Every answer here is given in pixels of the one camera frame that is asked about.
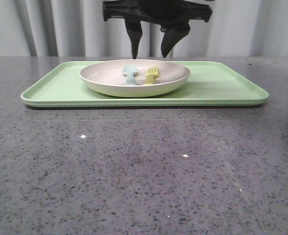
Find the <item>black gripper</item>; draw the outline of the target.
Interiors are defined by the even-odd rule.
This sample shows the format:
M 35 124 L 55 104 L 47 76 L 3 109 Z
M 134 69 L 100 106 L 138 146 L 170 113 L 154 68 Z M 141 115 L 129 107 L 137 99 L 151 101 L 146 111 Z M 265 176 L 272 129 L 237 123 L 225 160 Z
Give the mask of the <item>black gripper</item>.
M 113 0 L 103 2 L 103 18 L 124 19 L 131 43 L 133 59 L 138 56 L 139 43 L 143 35 L 141 21 L 159 24 L 164 33 L 161 54 L 168 56 L 174 46 L 190 32 L 190 20 L 208 22 L 212 9 L 207 4 L 187 0 Z

